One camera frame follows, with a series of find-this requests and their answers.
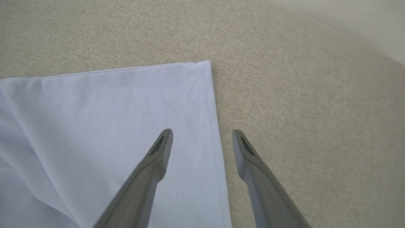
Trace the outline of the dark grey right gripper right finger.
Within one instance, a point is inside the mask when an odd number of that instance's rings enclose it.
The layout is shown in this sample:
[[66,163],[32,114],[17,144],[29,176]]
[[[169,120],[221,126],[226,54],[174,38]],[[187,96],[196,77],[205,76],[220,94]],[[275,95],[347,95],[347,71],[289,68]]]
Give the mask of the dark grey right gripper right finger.
[[256,228],[311,228],[241,130],[233,130],[232,143],[238,174],[248,187]]

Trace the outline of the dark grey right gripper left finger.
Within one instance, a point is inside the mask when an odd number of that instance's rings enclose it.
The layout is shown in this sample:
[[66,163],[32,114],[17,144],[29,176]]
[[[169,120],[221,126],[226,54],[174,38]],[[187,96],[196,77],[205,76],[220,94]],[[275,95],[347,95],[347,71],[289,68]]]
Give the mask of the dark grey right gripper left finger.
[[93,228],[147,228],[157,184],[164,178],[173,132],[163,130]]

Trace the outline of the light blue and white garment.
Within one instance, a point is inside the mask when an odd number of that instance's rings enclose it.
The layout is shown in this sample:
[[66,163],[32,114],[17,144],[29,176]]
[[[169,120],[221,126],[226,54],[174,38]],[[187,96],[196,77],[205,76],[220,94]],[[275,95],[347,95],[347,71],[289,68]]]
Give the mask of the light blue and white garment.
[[0,228],[93,228],[164,129],[148,228],[232,228],[210,61],[0,80]]

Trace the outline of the grey-green fabric sofa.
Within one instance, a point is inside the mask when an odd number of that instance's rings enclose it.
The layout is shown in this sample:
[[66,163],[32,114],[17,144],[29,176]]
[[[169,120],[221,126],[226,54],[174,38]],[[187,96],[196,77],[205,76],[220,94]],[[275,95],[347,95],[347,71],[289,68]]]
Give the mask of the grey-green fabric sofa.
[[313,228],[405,228],[405,66],[266,0],[0,0],[0,80],[210,61],[232,228],[240,129]]

